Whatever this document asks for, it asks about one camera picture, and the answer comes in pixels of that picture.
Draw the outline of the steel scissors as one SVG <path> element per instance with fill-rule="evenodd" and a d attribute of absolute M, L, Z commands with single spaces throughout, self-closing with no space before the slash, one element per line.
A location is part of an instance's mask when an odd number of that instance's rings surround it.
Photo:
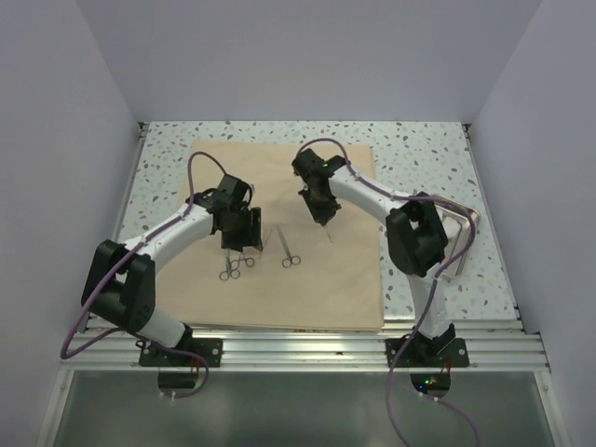
<path fill-rule="evenodd" d="M 277 226 L 278 237 L 285 252 L 285 257 L 281 261 L 281 265 L 283 268 L 291 268 L 295 265 L 299 265 L 302 261 L 299 255 L 293 254 L 290 250 L 289 244 L 285 235 L 281 229 L 281 227 Z"/>
<path fill-rule="evenodd" d="M 229 279 L 238 279 L 240 277 L 239 272 L 239 260 L 233 259 L 231 252 L 227 251 L 224 255 L 225 267 L 224 270 L 219 273 L 219 280 L 227 281 Z"/>

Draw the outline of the beige cloth drape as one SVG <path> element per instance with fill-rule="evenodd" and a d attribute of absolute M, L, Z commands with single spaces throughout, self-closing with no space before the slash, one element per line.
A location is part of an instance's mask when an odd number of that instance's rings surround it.
<path fill-rule="evenodd" d="M 343 203 L 326 224 L 315 223 L 291 167 L 297 146 L 195 142 L 208 153 L 193 165 L 196 188 L 230 173 L 255 188 L 264 248 L 238 278 L 221 279 L 219 235 L 199 240 L 157 277 L 160 310 L 188 323 L 298 330 L 376 331 L 384 321 L 381 225 Z"/>

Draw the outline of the stainless steel tray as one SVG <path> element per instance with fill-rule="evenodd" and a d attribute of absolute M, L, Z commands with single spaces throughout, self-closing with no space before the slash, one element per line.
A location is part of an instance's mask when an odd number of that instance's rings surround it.
<path fill-rule="evenodd" d="M 438 196 L 438 199 L 439 201 L 435 202 L 435 206 L 440 216 L 441 223 L 445 217 L 449 216 L 458 220 L 462 225 L 461 232 L 455 238 L 448 238 L 445 255 L 446 261 L 450 261 L 466 246 L 469 235 L 471 234 L 471 225 L 467 217 L 470 217 L 474 227 L 478 228 L 481 221 L 481 215 L 471 207 L 453 201 L 445 196 Z"/>

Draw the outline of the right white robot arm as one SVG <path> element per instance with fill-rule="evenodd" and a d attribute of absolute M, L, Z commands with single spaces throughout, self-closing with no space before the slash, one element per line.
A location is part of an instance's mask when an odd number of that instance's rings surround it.
<path fill-rule="evenodd" d="M 299 192 L 314 221 L 326 225 L 346 201 L 371 215 L 386 229 L 392 264 L 408 279 L 415 313 L 414 353 L 423 364 L 438 364 L 455 338 L 439 284 L 448 238 L 428 195 L 396 198 L 382 185 L 352 168 L 343 156 L 325 160 L 302 149 L 291 163 L 304 189 Z"/>

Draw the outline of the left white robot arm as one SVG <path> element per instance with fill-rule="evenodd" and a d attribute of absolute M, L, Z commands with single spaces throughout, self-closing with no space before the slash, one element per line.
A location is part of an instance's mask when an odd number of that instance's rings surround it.
<path fill-rule="evenodd" d="M 81 305 L 118 329 L 161 345 L 172 365 L 193 356 L 190 329 L 156 306 L 159 271 L 199 240 L 221 235 L 225 253 L 260 251 L 262 212 L 251 206 L 253 187 L 225 174 L 219 184 L 192 194 L 164 223 L 125 243 L 105 240 L 93 256 Z"/>

